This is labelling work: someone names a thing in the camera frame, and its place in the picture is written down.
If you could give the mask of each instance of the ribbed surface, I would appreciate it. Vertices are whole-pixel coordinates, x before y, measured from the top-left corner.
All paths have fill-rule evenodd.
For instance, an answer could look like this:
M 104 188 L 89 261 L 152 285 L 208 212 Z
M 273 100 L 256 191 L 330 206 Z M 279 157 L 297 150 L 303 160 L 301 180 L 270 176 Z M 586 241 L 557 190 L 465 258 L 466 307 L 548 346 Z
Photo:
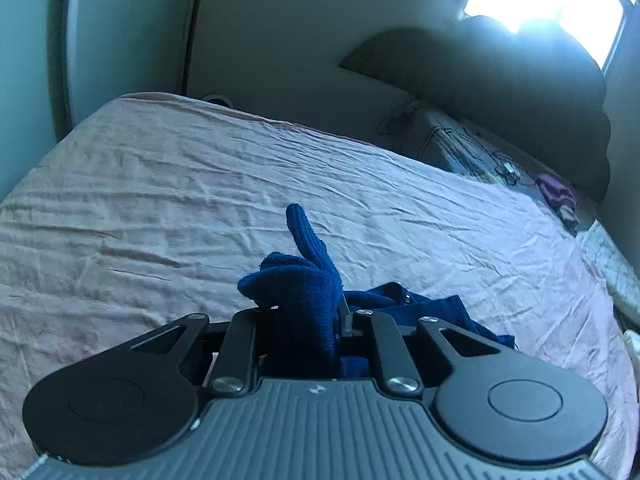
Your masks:
M 213 402 L 197 430 L 148 460 L 88 468 L 48 459 L 24 478 L 605 479 L 586 461 L 531 472 L 480 462 L 444 439 L 420 404 L 383 397 L 370 381 L 276 380 L 244 399 Z

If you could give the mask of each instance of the bed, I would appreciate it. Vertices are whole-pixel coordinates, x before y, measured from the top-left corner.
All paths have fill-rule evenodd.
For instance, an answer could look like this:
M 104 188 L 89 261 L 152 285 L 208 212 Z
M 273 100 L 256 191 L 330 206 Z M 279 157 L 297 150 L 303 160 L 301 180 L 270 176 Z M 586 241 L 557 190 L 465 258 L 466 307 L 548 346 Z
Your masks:
M 40 378 L 189 312 L 227 320 L 302 204 L 345 288 L 459 294 L 518 348 L 591 380 L 593 453 L 628 475 L 638 403 L 604 280 L 528 196 L 362 142 L 170 94 L 83 121 L 0 206 L 0 476 L 36 455 L 20 421 Z

